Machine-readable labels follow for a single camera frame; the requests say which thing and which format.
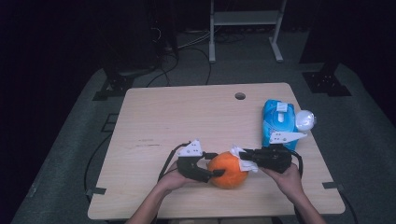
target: shelf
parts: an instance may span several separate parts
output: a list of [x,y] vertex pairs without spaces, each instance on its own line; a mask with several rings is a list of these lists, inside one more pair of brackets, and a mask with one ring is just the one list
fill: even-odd
[[278,10],[215,12],[214,25],[276,24]]

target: wrist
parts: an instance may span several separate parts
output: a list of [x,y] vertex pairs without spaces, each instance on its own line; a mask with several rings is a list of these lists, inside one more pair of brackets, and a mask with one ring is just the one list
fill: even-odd
[[309,203],[309,199],[304,192],[292,194],[288,196],[288,199],[289,201],[291,201],[293,204],[296,205]]
[[315,209],[311,201],[309,201],[308,197],[305,194],[290,198],[290,201],[301,213]]
[[172,190],[165,186],[161,181],[154,186],[153,191],[157,194],[162,195],[163,197],[170,194]]

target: cable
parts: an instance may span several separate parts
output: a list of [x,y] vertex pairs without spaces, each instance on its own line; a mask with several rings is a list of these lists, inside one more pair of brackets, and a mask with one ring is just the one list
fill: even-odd
[[200,33],[207,33],[207,30],[187,30],[182,33],[185,35],[200,35]]
[[350,204],[349,200],[347,199],[347,196],[339,190],[338,190],[338,192],[340,193],[340,195],[344,199],[344,201],[346,201],[346,204],[348,205],[350,212],[352,213],[353,220],[355,221],[356,224],[359,224],[358,216],[356,216],[355,210],[353,209],[352,204]]
[[168,55],[166,55],[166,56],[171,56],[171,57],[175,58],[175,59],[176,59],[176,64],[175,64],[171,69],[169,69],[168,71],[164,71],[164,70],[161,68],[161,70],[163,70],[163,72],[162,72],[161,74],[159,74],[158,76],[156,76],[155,78],[153,78],[153,79],[148,83],[148,85],[146,86],[146,88],[147,88],[153,81],[155,81],[155,79],[157,79],[158,77],[161,77],[161,76],[163,76],[163,75],[166,76],[166,80],[167,80],[167,82],[168,82],[167,84],[170,85],[170,84],[169,84],[169,77],[168,77],[167,73],[170,72],[170,71],[172,71],[172,70],[174,70],[174,69],[177,67],[177,65],[178,65],[178,59],[177,59],[175,56],[171,55],[171,54],[168,54]]
[[204,51],[201,49],[196,49],[196,48],[186,48],[186,49],[198,50],[205,55],[205,57],[207,59],[207,63],[209,64],[209,74],[207,75],[206,82],[205,82],[205,85],[207,85],[209,82],[209,79],[210,79],[211,72],[212,72],[212,64],[209,61],[209,57],[207,57],[206,53],[204,53]]
[[[166,169],[168,168],[169,163],[171,162],[172,158],[174,157],[176,151],[177,151],[180,147],[186,147],[189,143],[182,143],[182,144],[178,145],[177,147],[175,147],[175,148],[169,153],[169,156],[168,156],[168,158],[166,159],[165,164],[163,165],[163,169],[160,171],[160,174],[158,175],[158,181],[160,181],[161,178],[163,178],[165,175],[167,175],[167,174],[169,174],[169,173],[171,173],[171,172],[177,170],[177,168],[175,168],[175,169],[173,169],[173,170],[170,170],[170,171],[168,171],[168,172],[165,172]],[[158,216],[158,213],[155,215],[154,219],[152,219],[151,224],[157,223],[157,216]]]
[[[93,159],[93,157],[96,155],[97,151],[100,149],[100,147],[102,146],[102,144],[104,144],[105,141],[106,141],[108,138],[110,138],[110,136],[111,136],[112,134],[113,134],[113,133],[109,134],[109,135],[99,144],[99,146],[96,148],[96,150],[91,154],[90,160],[88,161],[87,166],[85,167],[85,172],[84,172],[84,190],[85,190],[85,192],[87,192],[87,190],[88,190],[88,188],[87,188],[87,173],[88,173],[88,169],[90,168],[92,159]],[[90,197],[89,197],[88,195],[85,195],[85,196],[87,197],[87,200],[88,200],[88,202],[90,203],[90,202],[91,202]]]
[[[239,42],[239,41],[242,41],[242,40],[245,39],[245,35],[244,34],[240,34],[240,35],[242,37],[237,37],[236,35],[225,35],[225,34],[216,35],[215,42],[218,43],[218,44],[222,44],[222,45],[233,44],[233,43],[236,43],[236,42]],[[224,40],[223,41],[219,41],[218,40],[219,37],[223,37]]]
[[[238,1],[236,0],[236,1],[233,3],[232,10],[235,8],[237,2],[238,2]],[[228,1],[227,7],[224,9],[225,11],[228,11],[228,9],[229,9],[229,7],[230,7],[230,4],[231,4],[231,0]],[[216,29],[214,33],[216,33],[219,29],[221,29],[221,27],[222,27],[222,26],[220,26],[218,29]],[[187,43],[187,44],[185,44],[185,45],[179,46],[178,48],[179,48],[179,49],[182,49],[182,48],[186,48],[186,47],[189,47],[189,46],[198,44],[198,43],[200,43],[200,42],[202,42],[202,41],[204,41],[204,40],[206,40],[206,39],[208,39],[208,38],[210,37],[210,32],[207,31],[207,30],[205,30],[205,31],[195,31],[195,32],[190,31],[190,33],[192,33],[192,34],[193,34],[193,33],[201,33],[201,32],[206,32],[206,34],[204,34],[203,36],[201,36],[201,37],[199,37],[199,38],[197,38],[197,39],[195,39],[195,40],[192,40],[191,42],[189,42],[189,43]]]
[[[300,173],[300,178],[303,178],[303,171],[304,171],[304,164],[303,164],[303,158],[293,150],[288,150],[289,154],[293,155],[294,157],[297,158],[298,160],[298,172]],[[298,211],[297,207],[294,205],[294,213],[297,217],[297,220],[300,224],[305,224],[303,217],[301,216],[301,213]]]
[[151,28],[151,30],[156,30],[156,31],[158,31],[158,37],[157,37],[157,39],[156,39],[156,40],[152,40],[152,42],[157,43],[157,41],[159,41],[159,40],[161,39],[161,35],[162,35],[161,30],[158,29],[158,28]]

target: black stand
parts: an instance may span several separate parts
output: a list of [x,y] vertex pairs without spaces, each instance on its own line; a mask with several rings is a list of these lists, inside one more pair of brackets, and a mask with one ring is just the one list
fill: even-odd
[[174,0],[152,0],[151,12],[154,17],[152,31],[158,29],[159,38],[156,40],[156,50],[159,55],[164,55],[163,51],[167,44],[178,59],[177,33],[176,33],[176,12]]
[[303,76],[313,93],[327,93],[329,96],[350,96],[346,86],[341,85],[334,75],[339,62],[326,62],[319,72],[305,72]]
[[106,79],[100,91],[97,91],[93,97],[93,101],[105,101],[108,97],[125,96],[127,90],[129,90],[134,84],[134,78],[126,78],[123,80],[109,81]]

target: wooden table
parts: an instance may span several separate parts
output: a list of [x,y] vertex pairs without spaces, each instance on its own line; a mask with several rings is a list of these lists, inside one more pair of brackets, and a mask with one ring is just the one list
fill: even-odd
[[[237,93],[246,98],[236,99]],[[198,138],[203,151],[217,153],[230,150],[232,144],[260,148],[262,108],[268,99],[292,103],[300,111],[287,83],[128,90],[96,186],[106,193],[93,195],[88,216],[129,218],[156,184],[169,152],[181,143]],[[343,213],[337,189],[322,186],[332,182],[332,177],[312,133],[299,140],[296,151],[304,160],[303,185],[313,205],[321,214]],[[207,161],[198,164],[205,167]],[[177,189],[164,199],[158,217],[293,214],[293,205],[269,176],[250,172],[238,189],[218,189],[206,183]]]

